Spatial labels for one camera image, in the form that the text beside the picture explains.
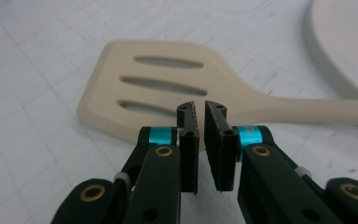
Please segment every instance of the white plate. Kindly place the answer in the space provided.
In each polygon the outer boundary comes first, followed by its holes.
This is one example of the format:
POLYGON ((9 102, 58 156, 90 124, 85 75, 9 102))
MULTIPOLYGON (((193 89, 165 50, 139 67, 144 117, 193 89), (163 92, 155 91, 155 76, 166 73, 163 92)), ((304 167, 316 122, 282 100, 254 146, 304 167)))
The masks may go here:
POLYGON ((316 0, 306 24, 322 73, 344 97, 358 98, 358 0, 316 0))

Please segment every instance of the spatula handle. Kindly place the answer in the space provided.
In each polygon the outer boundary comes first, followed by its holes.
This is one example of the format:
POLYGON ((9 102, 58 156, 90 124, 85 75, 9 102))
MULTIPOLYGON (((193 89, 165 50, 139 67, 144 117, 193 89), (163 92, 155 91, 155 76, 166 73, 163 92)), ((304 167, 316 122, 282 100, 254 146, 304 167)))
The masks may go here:
POLYGON ((358 100, 274 99, 272 121, 358 124, 358 100))

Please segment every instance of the white table surface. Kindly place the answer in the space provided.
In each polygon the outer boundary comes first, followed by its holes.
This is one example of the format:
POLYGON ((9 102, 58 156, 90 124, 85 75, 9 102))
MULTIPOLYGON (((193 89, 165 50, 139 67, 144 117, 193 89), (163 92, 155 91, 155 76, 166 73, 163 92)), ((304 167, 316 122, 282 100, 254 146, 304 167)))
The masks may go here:
MULTIPOLYGON (((76 118, 103 46, 118 39, 191 41, 217 50, 276 96, 339 98, 309 56, 310 1, 0 0, 0 223, 49 223, 78 183, 112 179, 134 144, 76 118)), ((358 126, 268 123, 278 145, 324 187, 358 179, 358 126)), ((199 194, 182 223, 244 223, 236 188, 214 189, 200 153, 199 194)))

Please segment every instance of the spatula slot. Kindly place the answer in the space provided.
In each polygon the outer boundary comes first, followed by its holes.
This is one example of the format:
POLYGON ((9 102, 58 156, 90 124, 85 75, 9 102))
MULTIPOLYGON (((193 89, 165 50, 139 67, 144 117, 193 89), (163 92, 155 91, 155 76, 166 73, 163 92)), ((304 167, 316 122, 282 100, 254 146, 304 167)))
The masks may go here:
POLYGON ((170 91, 174 93, 182 93, 182 94, 198 95, 198 96, 206 96, 208 94, 207 91, 199 88, 189 87, 174 82, 161 81, 151 78, 122 77, 121 81, 125 83, 129 83, 131 85, 140 86, 140 87, 158 90, 158 91, 170 91))
POLYGON ((171 111, 155 105, 147 105, 133 101, 118 101, 118 105, 132 112, 152 116, 158 119, 176 120, 176 111, 171 111))
POLYGON ((138 56, 134 58, 137 63, 147 63, 157 66, 166 66, 173 68, 202 68, 203 63, 198 63, 184 59, 174 59, 166 57, 155 57, 155 56, 138 56))

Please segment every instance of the spatula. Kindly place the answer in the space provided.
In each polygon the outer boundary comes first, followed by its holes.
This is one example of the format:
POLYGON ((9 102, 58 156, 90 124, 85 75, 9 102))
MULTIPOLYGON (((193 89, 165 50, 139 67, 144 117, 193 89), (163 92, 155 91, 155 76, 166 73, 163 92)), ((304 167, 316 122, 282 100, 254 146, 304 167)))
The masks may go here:
POLYGON ((224 104, 228 123, 340 122, 358 124, 358 100, 267 96, 245 83, 213 50, 159 41, 105 46, 77 108, 88 124, 136 142, 143 126, 174 126, 175 110, 194 101, 203 133, 205 100, 224 104))

